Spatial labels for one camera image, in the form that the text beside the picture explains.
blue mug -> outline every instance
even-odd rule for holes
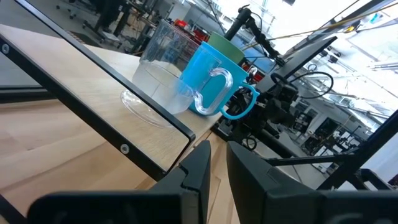
[[[212,57],[216,58],[218,63],[210,60]],[[227,75],[213,75],[214,73],[227,73]],[[232,76],[232,83],[228,80],[228,76]],[[211,108],[216,106],[211,113],[207,115],[214,115],[219,112],[228,119],[239,119],[246,115],[254,106],[259,93],[253,86],[243,83],[248,74],[236,63],[231,61],[228,57],[220,53],[206,42],[202,42],[201,46],[195,52],[187,67],[182,72],[180,79],[190,86],[198,97],[195,102],[190,105],[190,109],[194,112],[202,113],[201,106],[204,108]],[[246,87],[252,91],[252,100],[241,114],[230,115],[223,109],[228,100],[239,89],[239,87]]]

mug handle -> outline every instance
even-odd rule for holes
[[[260,93],[258,93],[256,91],[256,89],[253,86],[249,85],[249,84],[242,83],[241,86],[246,87],[250,91],[252,91],[253,97],[251,99],[251,102],[250,102],[249,106],[246,108],[246,110],[244,110],[241,114],[234,115],[234,116],[226,113],[226,111],[224,109],[221,109],[221,113],[227,119],[240,119],[240,118],[242,118],[244,115],[246,115],[253,108],[254,104],[256,103],[257,97],[260,95]]]
[[[231,90],[234,80],[232,78],[231,73],[224,68],[214,68],[209,72],[210,77],[216,77],[218,75],[222,75],[225,77],[225,85],[217,97],[213,100],[211,105],[208,108],[203,107],[203,96],[199,92],[194,92],[194,99],[195,99],[195,107],[197,111],[203,115],[213,114],[214,111],[218,108],[220,103],[223,101],[225,96]]]

screw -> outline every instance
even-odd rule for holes
[[[2,51],[4,54],[8,54],[8,52],[10,52],[10,46],[8,46],[7,44],[3,44],[3,45],[1,46],[1,51]]]
[[[128,145],[123,144],[123,145],[120,146],[120,151],[121,151],[123,154],[128,154],[129,151],[130,151],[130,148],[129,148]]]

wooden tabletop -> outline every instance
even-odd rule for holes
[[[0,25],[0,35],[10,40],[54,79],[100,115],[154,162],[167,170],[188,139],[176,128],[155,127],[132,114],[121,102],[125,88],[65,40]],[[139,58],[87,46],[126,78],[131,79]],[[198,116],[185,111],[176,117],[199,138],[221,116]]]

green cup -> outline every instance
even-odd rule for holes
[[[244,57],[243,51],[216,32],[211,33],[207,43],[235,63],[239,63]]]

